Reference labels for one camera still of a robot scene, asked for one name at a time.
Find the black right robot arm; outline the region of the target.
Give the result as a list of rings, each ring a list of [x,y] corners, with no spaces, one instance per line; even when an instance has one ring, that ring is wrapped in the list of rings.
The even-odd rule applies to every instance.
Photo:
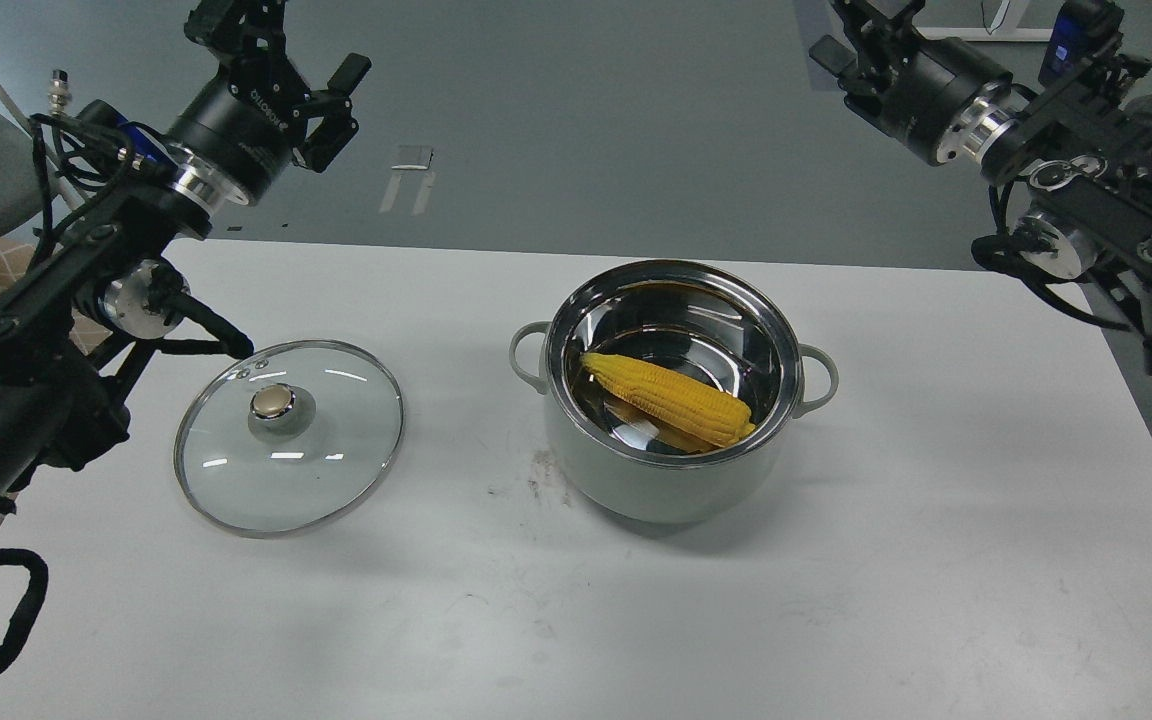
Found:
[[[984,270],[1020,279],[1060,313],[1132,333],[1152,376],[1152,94],[1126,100],[1147,58],[1124,53],[1124,12],[1066,1],[1039,88],[961,38],[916,28],[920,1],[833,1],[844,37],[814,63],[846,108],[931,167],[968,160],[988,184]]]

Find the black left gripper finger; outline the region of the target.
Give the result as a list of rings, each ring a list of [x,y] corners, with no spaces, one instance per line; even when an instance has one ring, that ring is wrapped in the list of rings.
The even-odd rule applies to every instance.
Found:
[[[305,103],[294,106],[294,114],[306,120],[305,137],[293,149],[294,164],[316,173],[329,168],[340,151],[358,132],[353,118],[353,91],[372,68],[369,56],[349,53],[338,65],[326,88],[312,91]]]
[[[220,91],[283,91],[285,1],[200,1],[184,23],[189,41],[218,60]]]

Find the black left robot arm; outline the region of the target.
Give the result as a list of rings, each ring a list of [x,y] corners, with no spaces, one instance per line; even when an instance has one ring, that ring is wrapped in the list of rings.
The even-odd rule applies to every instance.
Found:
[[[202,1],[184,33],[218,71],[168,131],[103,101],[70,114],[59,69],[50,113],[26,120],[38,188],[65,179],[88,196],[61,220],[41,211],[26,272],[0,291],[0,516],[37,468],[78,471],[127,441],[126,401],[156,354],[253,354],[164,250],[180,234],[206,238],[221,206],[253,206],[287,167],[329,168],[358,132],[353,92],[371,60],[348,54],[310,88],[285,50],[283,1]],[[0,550],[0,568],[28,574],[1,676],[26,646],[50,568],[29,550]]]

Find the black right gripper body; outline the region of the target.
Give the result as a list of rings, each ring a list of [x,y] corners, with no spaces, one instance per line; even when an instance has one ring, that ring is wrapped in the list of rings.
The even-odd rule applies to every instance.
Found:
[[[964,111],[1010,82],[1010,70],[958,38],[886,54],[856,51],[841,70],[847,109],[932,167],[952,159],[942,143]]]

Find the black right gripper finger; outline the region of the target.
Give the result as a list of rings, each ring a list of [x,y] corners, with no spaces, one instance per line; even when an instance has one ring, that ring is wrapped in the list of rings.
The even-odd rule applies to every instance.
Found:
[[[846,99],[881,101],[887,91],[887,50],[879,41],[844,44],[835,36],[823,36],[808,50],[808,55],[836,81]]]
[[[925,1],[829,1],[854,50],[910,50],[923,40],[914,26]]]

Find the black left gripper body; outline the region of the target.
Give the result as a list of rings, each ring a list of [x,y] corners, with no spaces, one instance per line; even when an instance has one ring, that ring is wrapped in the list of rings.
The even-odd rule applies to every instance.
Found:
[[[306,124],[278,109],[266,94],[214,76],[166,132],[172,145],[223,174],[236,187],[238,205],[260,204],[306,138]]]

